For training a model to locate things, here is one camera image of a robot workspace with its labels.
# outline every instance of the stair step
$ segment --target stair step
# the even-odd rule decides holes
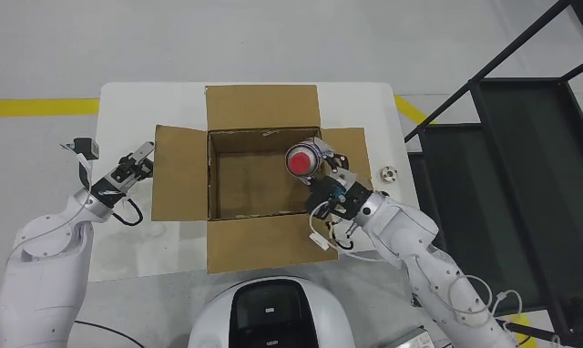
[[[583,117],[558,79],[485,79],[471,90],[493,161],[550,293],[583,297]]]
[[[520,291],[525,308],[544,306],[515,228],[515,215],[488,153],[479,124],[430,126],[420,135],[448,253],[466,274],[488,282],[493,292]],[[415,186],[419,172],[415,172]],[[475,284],[487,298],[480,284]],[[512,312],[512,299],[499,311]]]

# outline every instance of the small round object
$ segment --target small round object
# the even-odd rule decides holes
[[[310,157],[303,152],[294,154],[288,160],[290,171],[296,175],[305,175],[310,171],[311,166]]]
[[[381,169],[381,180],[386,183],[397,181],[397,170],[393,166],[386,166]]]

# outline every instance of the label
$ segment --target label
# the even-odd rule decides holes
[[[325,251],[327,251],[330,248],[330,245],[328,245],[328,241],[320,234],[312,233],[310,234],[310,239],[314,241],[314,243],[318,244],[318,246]]]

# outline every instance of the box flap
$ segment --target box flap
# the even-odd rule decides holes
[[[207,132],[156,126],[152,220],[206,220]]]
[[[332,149],[348,157],[351,172],[365,179],[371,178],[364,128],[322,129],[322,139]]]
[[[237,85],[206,88],[209,130],[319,127],[313,85]]]
[[[305,214],[210,221],[207,272],[247,271],[338,258],[335,250],[323,251],[309,235]]]

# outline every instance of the white cable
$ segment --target white cable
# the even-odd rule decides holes
[[[368,262],[385,262],[386,260],[375,260],[372,258],[366,258],[366,257],[361,257],[361,256],[357,256],[356,254],[353,253],[349,253],[347,251],[344,251],[338,247],[336,247],[331,241],[328,241],[325,237],[323,237],[318,231],[316,231],[316,229],[313,227],[312,225],[312,219],[314,214],[324,205],[327,205],[329,203],[329,201],[325,201],[325,202],[321,202],[317,207],[314,208],[314,210],[312,210],[312,212],[310,213],[310,218],[309,218],[309,223],[310,223],[310,229],[312,230],[312,232],[314,234],[319,235],[320,237],[322,237],[326,243],[328,243],[328,245],[330,247],[332,247],[334,250],[338,251],[340,254],[344,254],[347,255],[348,257],[352,257],[356,260],[361,260],[361,261],[368,261]]]
[[[550,340],[551,347],[553,348],[561,348],[563,345],[561,344],[561,338],[558,335],[553,335]]]
[[[52,230],[49,231],[45,231],[41,234],[38,234],[32,238],[29,238],[27,240],[21,241],[20,243],[16,244],[16,246],[12,249],[12,251],[10,251],[10,254],[8,254],[8,257],[6,258],[6,263],[5,265],[8,265],[8,262],[10,261],[10,258],[12,257],[12,255],[20,248],[22,247],[25,243],[28,243],[30,241],[34,241],[35,239],[38,239],[40,237],[44,237],[47,234],[52,233],[55,230],[59,230],[61,228],[63,228],[64,226],[66,226],[68,223],[70,223],[71,221],[73,221],[74,218],[77,217],[77,215],[79,215],[81,213],[81,211],[83,211],[83,209],[85,208],[85,206],[87,205],[87,202],[89,201],[89,198],[91,197],[91,165],[89,164],[89,162],[87,161],[87,159],[85,158],[85,156],[83,156],[82,154],[77,154],[75,153],[75,151],[67,146],[63,146],[61,144],[62,148],[68,149],[69,151],[73,152],[73,154],[75,154],[75,156],[77,157],[77,159],[79,160],[79,162],[81,162],[81,165],[83,165],[83,167],[85,168],[85,170],[87,171],[87,181],[89,183],[89,190],[87,191],[87,197],[85,198],[85,201],[83,201],[83,203],[81,204],[81,207],[79,208],[79,210],[71,217],[69,218],[67,221],[65,221],[64,223],[62,223],[61,225],[59,225],[56,228],[53,228]]]
[[[453,305],[452,305],[452,287],[454,286],[454,284],[458,281],[460,281],[461,279],[474,279],[476,281],[480,281],[482,282],[482,284],[486,287],[486,289],[488,290],[488,303],[486,304],[486,306],[484,306],[482,309],[476,311],[476,312],[469,312],[466,310],[459,310],[456,309]],[[452,281],[452,283],[449,284],[449,288],[447,289],[447,300],[449,300],[449,304],[446,304],[449,308],[451,308],[453,311],[455,312],[462,312],[465,314],[469,314],[469,315],[473,315],[473,314],[478,314],[481,312],[485,312],[486,310],[488,310],[490,308],[490,305],[492,305],[492,301],[494,300],[494,294],[492,293],[492,289],[490,288],[490,285],[488,285],[486,283],[486,281],[480,279],[477,276],[471,275],[471,274],[462,274],[457,276],[457,278],[455,278],[455,280]]]
[[[425,276],[425,279],[427,280],[427,282],[429,282],[429,286],[433,286],[433,283],[432,283],[432,282],[431,282],[431,280],[429,279],[429,276],[427,276],[427,274],[425,273],[425,271],[423,271],[423,269],[421,268],[421,265],[419,264],[419,260],[418,260],[418,259],[419,259],[419,256],[415,254],[415,255],[413,255],[413,257],[415,258],[415,263],[417,263],[417,268],[419,268],[419,271],[421,271],[421,273],[422,273],[422,274]],[[488,303],[486,304],[486,306],[485,306],[483,309],[480,309],[480,310],[479,310],[479,311],[477,311],[477,312],[469,312],[469,311],[466,311],[466,310],[460,310],[460,309],[456,309],[456,307],[454,307],[454,306],[452,305],[452,296],[451,296],[451,292],[452,292],[452,286],[454,285],[454,283],[456,283],[456,282],[458,282],[459,280],[461,280],[461,279],[464,279],[464,278],[466,278],[466,279],[468,279],[468,280],[469,280],[469,279],[474,279],[474,280],[480,281],[480,282],[482,282],[482,284],[483,284],[483,285],[486,287],[486,289],[488,290]],[[457,277],[455,278],[455,280],[453,280],[453,281],[452,281],[452,283],[450,283],[450,284],[449,284],[449,288],[447,289],[447,299],[449,300],[449,303],[448,303],[447,301],[445,301],[445,300],[444,300],[444,299],[441,297],[441,295],[440,295],[439,293],[437,293],[437,292],[435,292],[435,291],[434,291],[434,293],[437,295],[437,297],[439,298],[439,300],[441,300],[441,302],[442,302],[442,303],[443,303],[443,304],[444,304],[444,305],[445,305],[445,306],[446,306],[446,307],[447,307],[449,310],[452,310],[452,311],[454,311],[454,312],[461,312],[461,313],[465,313],[465,314],[468,314],[468,315],[473,315],[473,314],[478,314],[478,313],[481,313],[481,312],[485,312],[485,311],[486,311],[486,310],[487,310],[487,309],[490,307],[490,305],[492,304],[492,301],[494,300],[494,294],[492,293],[492,289],[490,288],[490,285],[488,285],[488,284],[486,283],[486,281],[484,281],[484,280],[480,279],[480,278],[479,278],[479,277],[477,277],[477,276],[471,275],[471,274],[462,274],[462,275],[459,275],[459,276],[457,276]]]

